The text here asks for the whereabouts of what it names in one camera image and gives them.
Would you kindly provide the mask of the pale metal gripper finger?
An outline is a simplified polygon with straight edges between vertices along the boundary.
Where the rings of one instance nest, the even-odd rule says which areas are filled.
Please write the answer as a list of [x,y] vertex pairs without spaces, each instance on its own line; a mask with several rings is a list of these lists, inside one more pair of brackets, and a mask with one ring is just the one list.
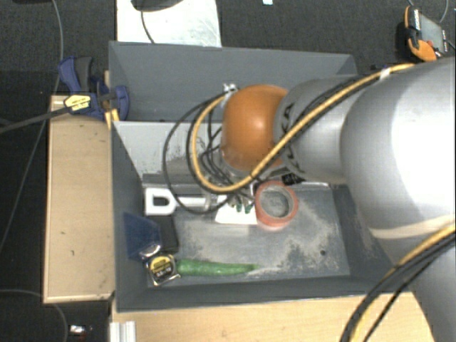
[[210,208],[217,205],[217,200],[211,197],[178,197],[181,207]]

